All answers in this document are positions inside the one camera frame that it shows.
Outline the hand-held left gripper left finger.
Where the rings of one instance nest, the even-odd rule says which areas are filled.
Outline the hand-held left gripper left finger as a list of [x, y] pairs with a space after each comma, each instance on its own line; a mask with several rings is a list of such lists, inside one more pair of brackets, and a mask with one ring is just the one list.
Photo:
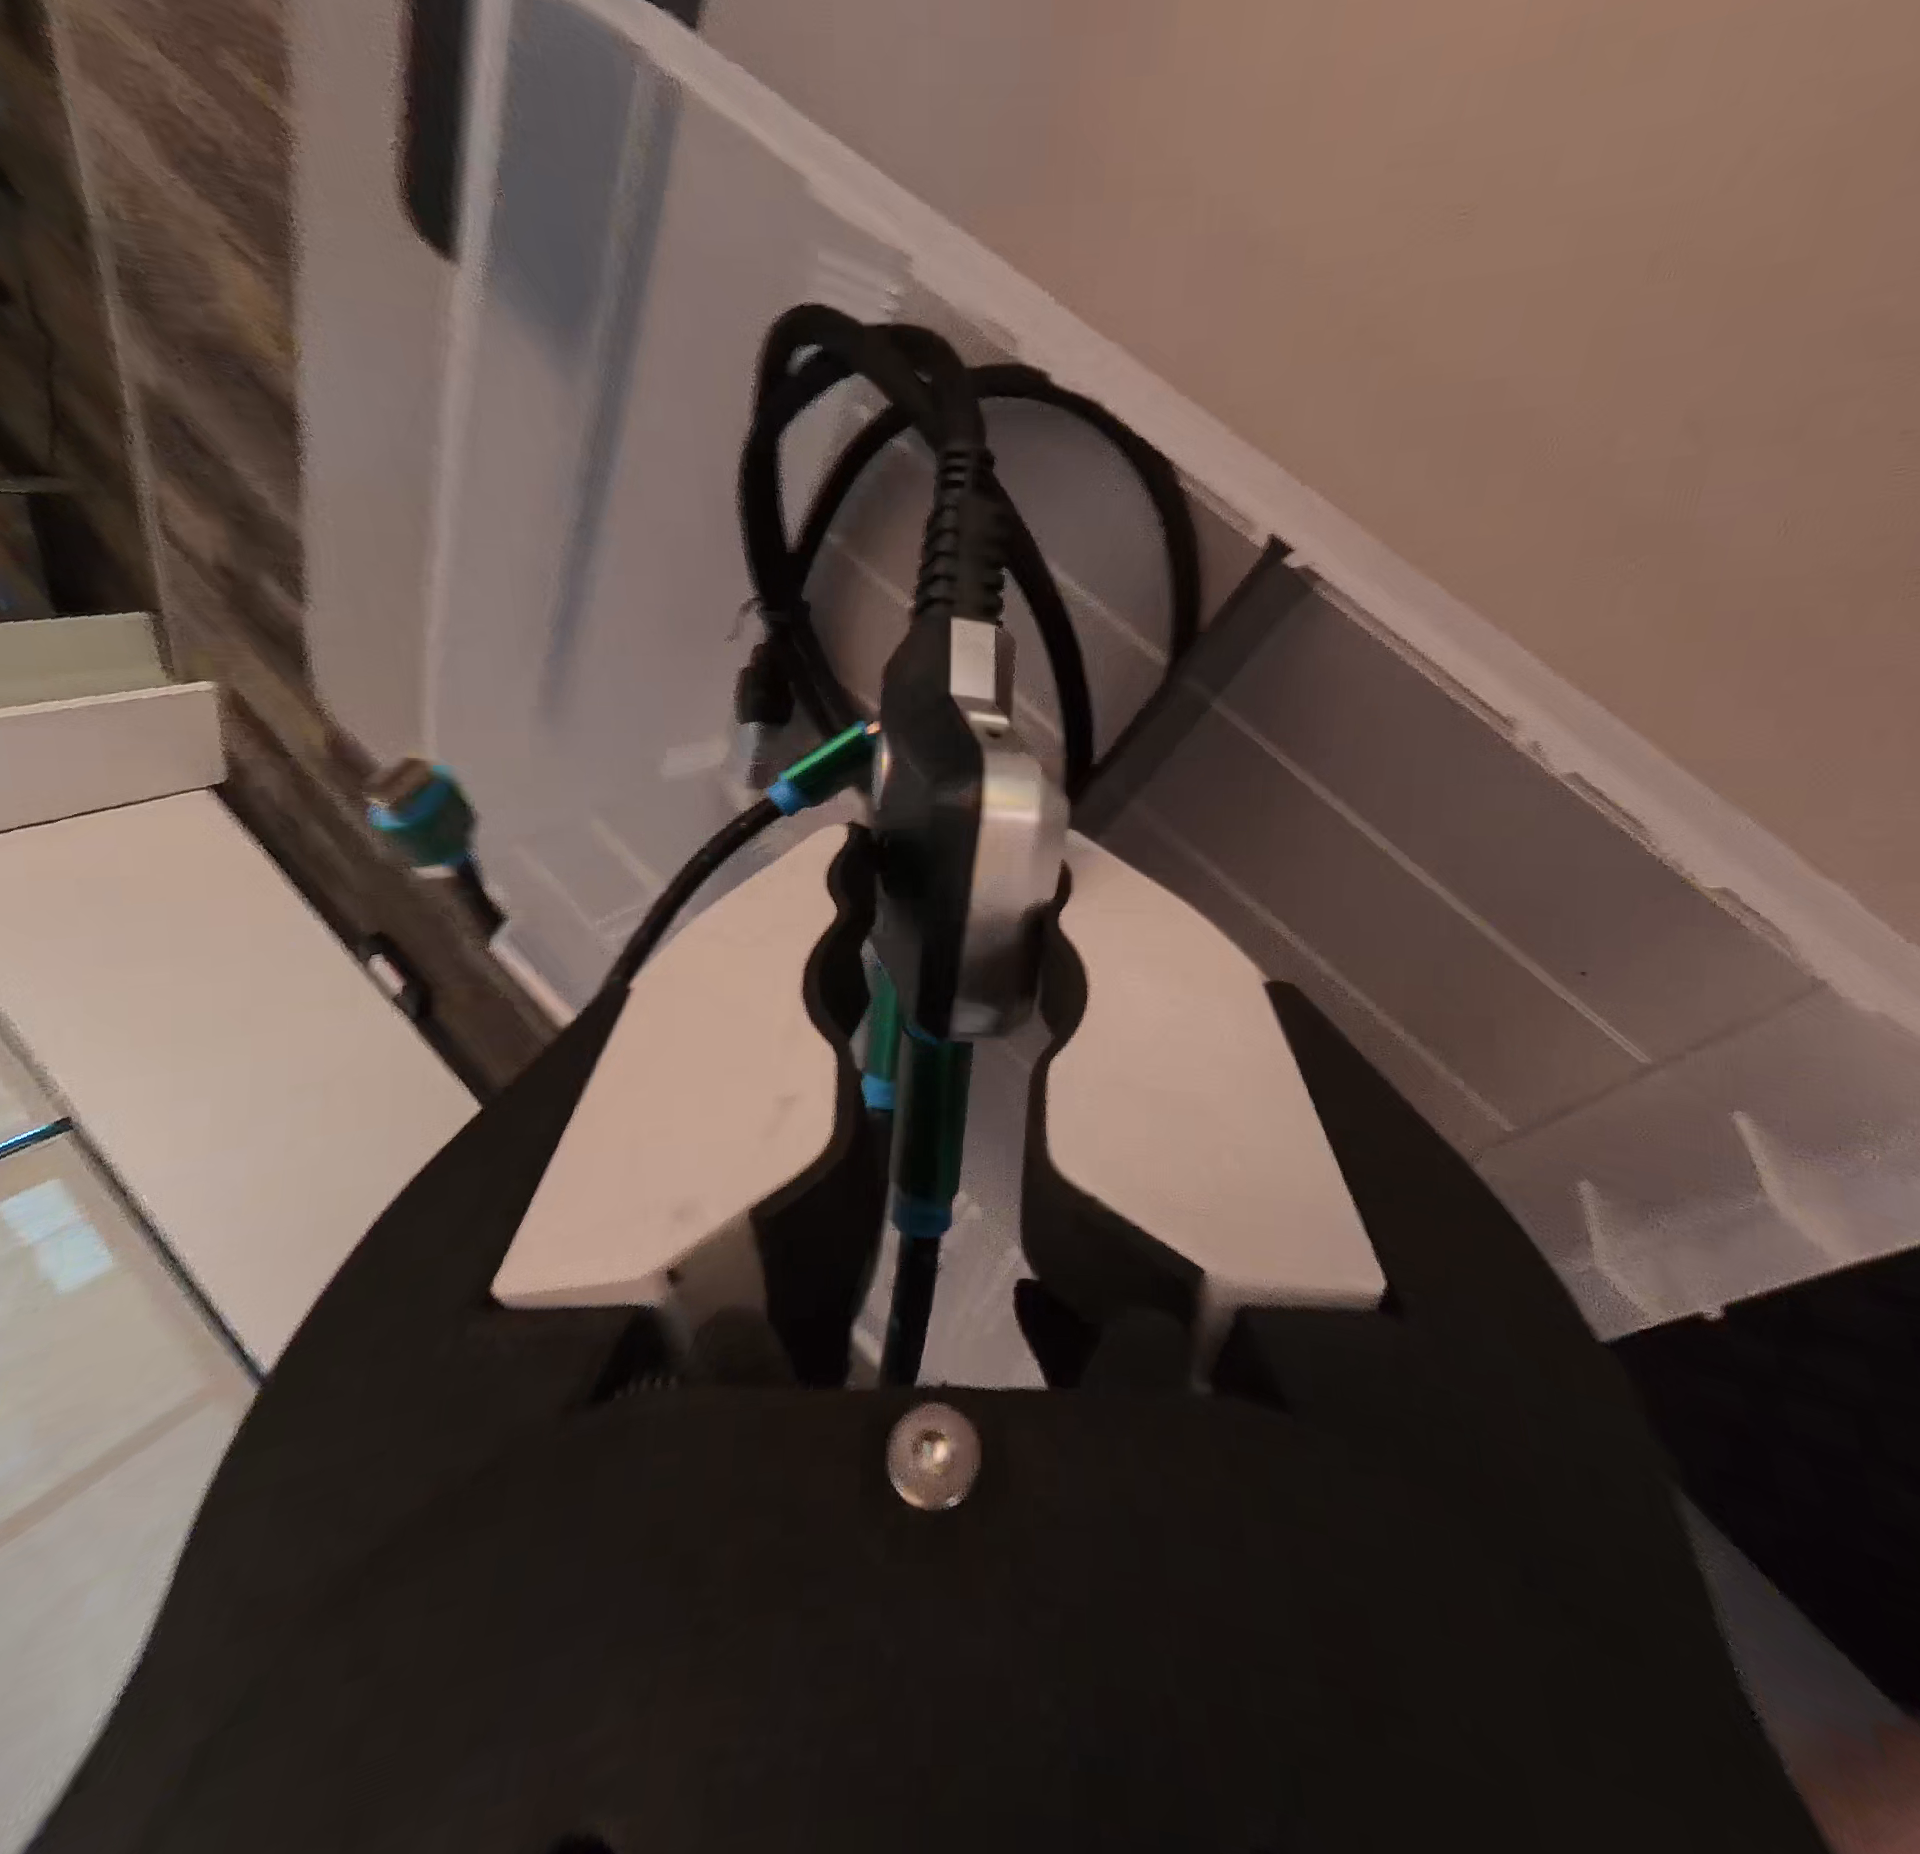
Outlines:
[[846, 1387], [885, 1183], [864, 1095], [872, 835], [831, 824], [693, 916], [611, 1032], [495, 1279], [512, 1312], [758, 1312]]

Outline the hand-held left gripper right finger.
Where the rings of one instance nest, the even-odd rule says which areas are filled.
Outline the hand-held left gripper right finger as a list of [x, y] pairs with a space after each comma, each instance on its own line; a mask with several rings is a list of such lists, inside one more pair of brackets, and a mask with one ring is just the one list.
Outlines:
[[1080, 1322], [1167, 1316], [1209, 1384], [1241, 1314], [1376, 1312], [1383, 1269], [1261, 967], [1099, 845], [1043, 927], [1019, 1242]]

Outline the silver black hdmi switch box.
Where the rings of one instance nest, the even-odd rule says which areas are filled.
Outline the silver black hdmi switch box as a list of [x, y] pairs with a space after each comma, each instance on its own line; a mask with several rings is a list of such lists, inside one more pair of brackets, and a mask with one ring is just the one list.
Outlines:
[[880, 738], [874, 768], [874, 948], [908, 1026], [982, 1042], [1038, 995], [1043, 910], [1058, 895], [1068, 801], [1002, 716], [967, 716], [964, 762], [918, 764]]

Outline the clear plastic bin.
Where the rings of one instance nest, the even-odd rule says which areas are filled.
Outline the clear plastic bin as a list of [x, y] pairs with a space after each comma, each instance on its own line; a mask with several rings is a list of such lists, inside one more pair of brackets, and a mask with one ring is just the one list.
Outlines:
[[851, 217], [701, 98], [715, 63], [979, 227], [989, 189], [1174, 101], [1173, 0], [291, 0], [307, 650], [374, 759], [467, 788], [512, 970], [583, 1003], [675, 867], [808, 734], [733, 738], [758, 631], [735, 469], [803, 299], [927, 325], [1174, 462], [1201, 629], [1117, 443], [987, 404], [1090, 688], [1093, 835], [1318, 1007], [1569, 1269], [1603, 1333], [1892, 1294], [1915, 1269], [1915, 1036], [1815, 976], [1397, 628], [1303, 491], [1165, 388], [1082, 383], [1007, 285]]

